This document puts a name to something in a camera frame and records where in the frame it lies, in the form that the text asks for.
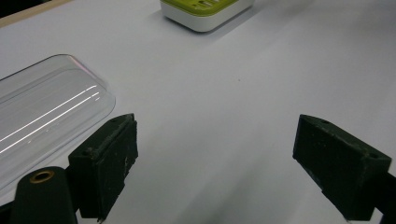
screw hole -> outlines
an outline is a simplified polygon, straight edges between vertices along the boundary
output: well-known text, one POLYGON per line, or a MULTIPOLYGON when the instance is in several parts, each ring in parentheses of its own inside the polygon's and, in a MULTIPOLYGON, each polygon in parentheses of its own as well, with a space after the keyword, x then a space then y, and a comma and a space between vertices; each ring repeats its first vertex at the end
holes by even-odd
POLYGON ((32 184, 43 183, 43 182, 51 179, 54 175, 55 175, 55 173, 51 170, 41 171, 41 172, 35 173, 32 177, 30 177, 30 182, 32 184))

black plastic part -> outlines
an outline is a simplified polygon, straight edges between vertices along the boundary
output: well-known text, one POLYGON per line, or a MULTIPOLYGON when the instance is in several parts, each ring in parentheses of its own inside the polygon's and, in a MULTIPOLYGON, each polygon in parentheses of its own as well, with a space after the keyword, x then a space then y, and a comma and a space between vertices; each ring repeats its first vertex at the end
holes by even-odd
POLYGON ((136 158, 132 114, 109 120, 69 155, 67 172, 82 217, 106 219, 136 158))
POLYGON ((391 174, 379 176, 372 183, 377 192, 375 207, 384 214, 381 224, 396 223, 396 177, 391 174))
POLYGON ((293 158, 347 220, 370 220, 378 192, 373 180, 391 158, 324 119, 301 115, 293 158))
POLYGON ((11 208, 13 202, 6 203, 0 206, 0 223, 8 224, 11 217, 11 208))
POLYGON ((17 186, 9 223, 77 223, 65 170, 46 167, 24 176, 17 186))

green lid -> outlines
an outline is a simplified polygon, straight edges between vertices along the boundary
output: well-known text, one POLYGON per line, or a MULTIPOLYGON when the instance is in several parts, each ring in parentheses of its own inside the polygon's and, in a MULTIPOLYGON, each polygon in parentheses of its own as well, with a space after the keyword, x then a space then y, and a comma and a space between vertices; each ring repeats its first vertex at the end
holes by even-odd
POLYGON ((237 0, 162 0, 194 16, 212 16, 237 0))

table surface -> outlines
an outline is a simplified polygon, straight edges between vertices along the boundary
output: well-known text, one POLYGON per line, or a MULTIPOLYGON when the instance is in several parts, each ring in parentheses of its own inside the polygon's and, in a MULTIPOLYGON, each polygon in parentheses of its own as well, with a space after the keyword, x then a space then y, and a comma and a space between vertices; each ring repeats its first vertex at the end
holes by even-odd
POLYGON ((347 223, 291 157, 298 118, 396 158, 395 40, 393 0, 256 0, 207 34, 159 0, 74 0, 0 28, 0 77, 71 54, 117 97, 110 118, 135 114, 106 223, 347 223))

clear plastic container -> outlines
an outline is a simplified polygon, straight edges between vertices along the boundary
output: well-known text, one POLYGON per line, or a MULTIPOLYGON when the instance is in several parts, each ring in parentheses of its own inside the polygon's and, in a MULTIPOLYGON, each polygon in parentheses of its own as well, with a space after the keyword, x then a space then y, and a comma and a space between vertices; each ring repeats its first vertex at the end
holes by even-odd
POLYGON ((37 164, 105 118, 115 97, 70 55, 0 80, 0 198, 37 164))

